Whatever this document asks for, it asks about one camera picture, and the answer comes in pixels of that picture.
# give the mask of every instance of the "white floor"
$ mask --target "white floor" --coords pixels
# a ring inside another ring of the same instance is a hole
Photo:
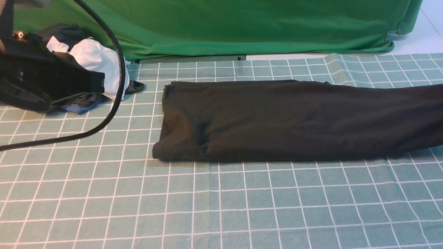
[[[393,51],[386,54],[443,53],[443,0],[423,0],[414,30],[395,41]],[[322,58],[325,54],[261,54],[248,55],[247,60],[281,60]]]

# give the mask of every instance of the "blue cloth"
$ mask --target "blue cloth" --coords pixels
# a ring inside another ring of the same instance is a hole
[[[63,110],[82,115],[103,101],[101,94],[87,94],[76,99],[71,105],[62,106]]]

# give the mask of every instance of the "black cloth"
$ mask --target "black cloth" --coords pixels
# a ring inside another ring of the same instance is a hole
[[[89,35],[78,25],[66,23],[59,23],[54,26],[47,27],[36,32],[36,34],[43,38],[43,42],[45,44],[48,44],[49,40],[52,37],[55,37],[59,42],[69,46],[68,51],[71,51],[71,49],[77,43],[89,38]]]
[[[14,27],[14,1],[0,1],[3,11],[0,12],[0,37],[12,38]]]
[[[360,160],[443,144],[443,85],[173,82],[163,112],[160,160]]]

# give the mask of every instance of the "cutting mat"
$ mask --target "cutting mat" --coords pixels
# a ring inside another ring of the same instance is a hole
[[[443,147],[331,163],[153,160],[161,99],[174,80],[314,80],[397,88],[443,83],[443,54],[131,65],[146,90],[105,130],[0,154],[0,249],[442,249]],[[0,107],[0,143],[100,123]]]

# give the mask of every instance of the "metal clip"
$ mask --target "metal clip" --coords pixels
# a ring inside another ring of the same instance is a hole
[[[390,43],[395,40],[399,40],[401,36],[402,36],[401,30],[389,31],[388,34],[386,35],[385,43]]]

